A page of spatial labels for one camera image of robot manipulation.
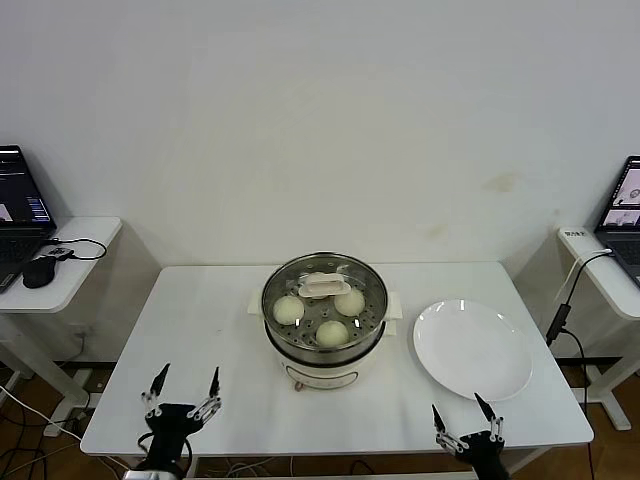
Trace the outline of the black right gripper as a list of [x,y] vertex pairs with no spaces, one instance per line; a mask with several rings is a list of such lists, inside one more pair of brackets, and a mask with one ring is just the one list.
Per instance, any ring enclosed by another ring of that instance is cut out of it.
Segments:
[[477,392],[474,396],[490,424],[489,432],[476,432],[458,438],[447,430],[438,409],[432,405],[436,443],[450,454],[457,454],[459,461],[470,465],[479,480],[509,480],[509,472],[500,459],[504,447],[504,418],[497,416],[491,405]]

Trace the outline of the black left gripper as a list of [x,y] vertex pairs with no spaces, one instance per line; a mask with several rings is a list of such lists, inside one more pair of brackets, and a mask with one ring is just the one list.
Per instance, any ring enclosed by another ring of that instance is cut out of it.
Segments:
[[208,396],[194,407],[188,404],[159,404],[170,363],[154,377],[148,391],[141,394],[145,406],[145,422],[152,437],[144,461],[145,468],[176,468],[187,438],[200,431],[202,420],[210,420],[222,406],[219,367],[216,367]]

